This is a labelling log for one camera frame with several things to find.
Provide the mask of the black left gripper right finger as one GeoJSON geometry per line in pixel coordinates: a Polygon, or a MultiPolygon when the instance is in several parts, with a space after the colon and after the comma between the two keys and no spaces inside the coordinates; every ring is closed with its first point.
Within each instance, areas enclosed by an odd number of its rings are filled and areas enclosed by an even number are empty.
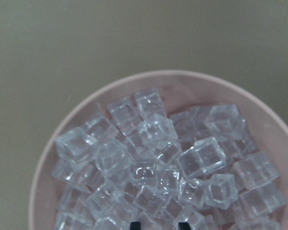
{"type": "Polygon", "coordinates": [[[188,222],[179,222],[178,230],[190,230],[190,225],[188,222]]]}

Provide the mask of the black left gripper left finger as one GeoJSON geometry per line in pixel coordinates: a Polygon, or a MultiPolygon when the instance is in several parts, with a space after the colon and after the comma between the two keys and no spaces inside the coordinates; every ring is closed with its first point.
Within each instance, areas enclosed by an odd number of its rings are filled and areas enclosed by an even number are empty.
{"type": "Polygon", "coordinates": [[[130,230],[141,230],[141,223],[139,221],[131,222],[130,230]]]}

